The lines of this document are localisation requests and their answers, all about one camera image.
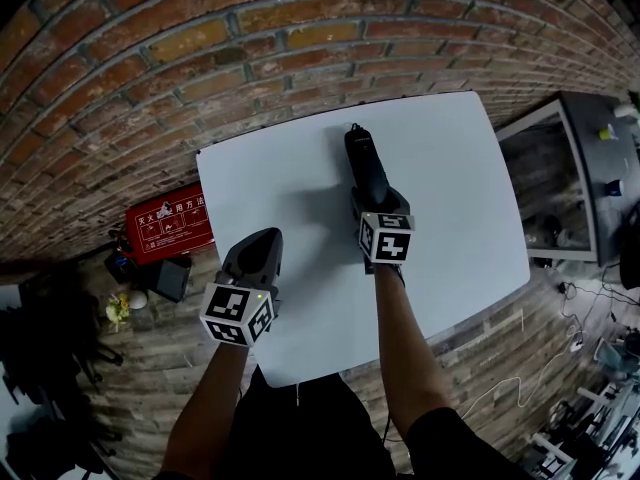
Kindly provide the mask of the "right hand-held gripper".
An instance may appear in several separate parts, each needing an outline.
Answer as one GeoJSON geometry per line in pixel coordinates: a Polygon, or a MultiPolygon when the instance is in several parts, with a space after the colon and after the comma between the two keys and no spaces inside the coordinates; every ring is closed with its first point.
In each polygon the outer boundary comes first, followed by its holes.
{"type": "Polygon", "coordinates": [[[415,231],[415,218],[404,215],[411,213],[408,200],[389,187],[387,209],[393,214],[366,212],[367,199],[358,187],[353,186],[350,201],[353,216],[360,218],[358,245],[364,256],[365,273],[372,274],[375,264],[403,264],[415,231]]]}

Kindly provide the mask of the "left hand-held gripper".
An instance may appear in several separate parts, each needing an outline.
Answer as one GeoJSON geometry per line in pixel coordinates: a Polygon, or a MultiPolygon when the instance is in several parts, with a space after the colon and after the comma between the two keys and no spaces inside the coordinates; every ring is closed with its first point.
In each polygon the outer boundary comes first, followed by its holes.
{"type": "Polygon", "coordinates": [[[277,316],[282,253],[283,235],[275,227],[231,247],[206,287],[201,308],[200,320],[212,339],[252,347],[269,330],[277,316]]]}

